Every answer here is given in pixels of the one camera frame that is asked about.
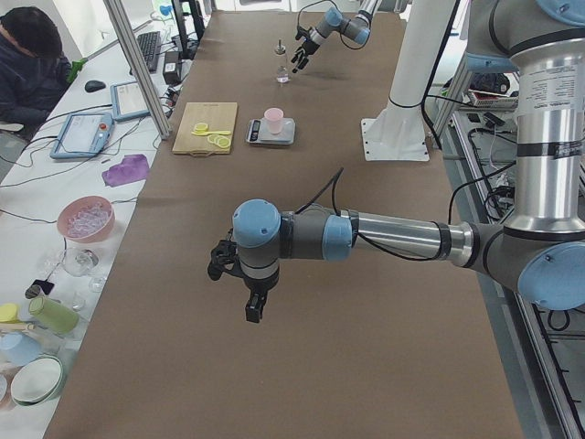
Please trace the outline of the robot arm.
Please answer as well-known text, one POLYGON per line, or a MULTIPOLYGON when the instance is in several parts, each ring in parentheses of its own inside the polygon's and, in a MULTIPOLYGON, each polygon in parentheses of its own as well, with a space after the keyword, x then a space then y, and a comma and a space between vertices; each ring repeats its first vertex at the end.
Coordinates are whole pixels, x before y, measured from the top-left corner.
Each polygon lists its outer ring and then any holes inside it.
POLYGON ((332 1, 333 6, 324 12, 321 21, 315 27, 304 28, 300 24, 302 11, 297 15, 295 39, 301 46, 292 56, 292 73, 303 70, 310 57, 324 44, 334 32, 340 38, 346 37, 358 44, 359 48, 366 45, 371 33, 371 24, 378 1, 364 1, 353 18, 345 16, 332 1))
POLYGON ((234 213, 229 249, 250 289, 250 322, 261 320, 280 260, 341 261, 357 240, 416 262, 449 260, 550 310, 583 304, 584 4, 475 1, 467 52, 507 59, 519 71, 512 215, 501 225, 447 225, 246 201, 234 213))

